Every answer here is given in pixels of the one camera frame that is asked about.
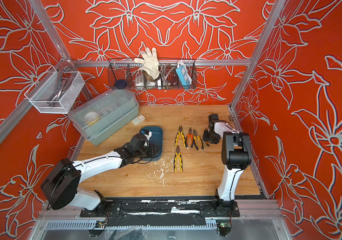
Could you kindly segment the orange yellow black pliers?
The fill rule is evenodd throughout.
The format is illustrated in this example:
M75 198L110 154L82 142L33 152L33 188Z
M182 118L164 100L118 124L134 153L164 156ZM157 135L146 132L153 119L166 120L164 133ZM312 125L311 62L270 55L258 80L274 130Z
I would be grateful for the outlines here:
M199 149L204 149L203 142L200 138L200 136L197 134L197 131L193 129L193 141L191 147L195 147L195 149L198 151Z

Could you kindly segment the yellow black combination pliers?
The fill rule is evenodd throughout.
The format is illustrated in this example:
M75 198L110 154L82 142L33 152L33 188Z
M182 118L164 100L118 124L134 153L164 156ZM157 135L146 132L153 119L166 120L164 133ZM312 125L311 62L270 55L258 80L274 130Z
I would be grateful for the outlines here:
M186 147L185 136L184 136L184 132L183 132L182 126L179 126L179 128L178 128L178 132L177 132L177 135L176 135L176 138L175 138L175 146L178 145L178 140L179 140L179 138L182 139L182 145L183 145L184 147Z

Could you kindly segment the yellow black long pliers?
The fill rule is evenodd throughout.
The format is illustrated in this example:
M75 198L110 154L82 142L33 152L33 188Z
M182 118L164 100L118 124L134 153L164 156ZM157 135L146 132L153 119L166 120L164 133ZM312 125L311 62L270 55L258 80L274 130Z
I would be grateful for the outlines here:
M176 152L175 152L175 157L173 160L173 164L174 164L174 172L177 171L177 166L179 166L179 169L181 172L183 172L183 161L182 161L182 157L181 157L181 152L180 152L180 147L176 146Z

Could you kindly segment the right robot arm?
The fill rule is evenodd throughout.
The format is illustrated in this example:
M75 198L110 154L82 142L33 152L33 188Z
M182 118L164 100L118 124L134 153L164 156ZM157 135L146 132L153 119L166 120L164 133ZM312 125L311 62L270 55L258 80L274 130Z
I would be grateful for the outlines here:
M213 200L214 207L233 207L237 184L252 160L250 136L220 120L218 114L210 114L203 140L211 144L222 142L221 160L224 172Z

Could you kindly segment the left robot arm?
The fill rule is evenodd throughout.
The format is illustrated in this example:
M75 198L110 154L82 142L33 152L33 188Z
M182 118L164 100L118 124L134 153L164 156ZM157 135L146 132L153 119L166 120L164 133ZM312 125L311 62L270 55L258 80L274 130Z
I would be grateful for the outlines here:
M153 132L141 130L122 147L83 161L60 160L41 183L50 207L59 210L67 206L103 214L107 211L107 200L99 191L83 190L79 184L106 171L139 164L144 158L152 159L160 146L154 144Z

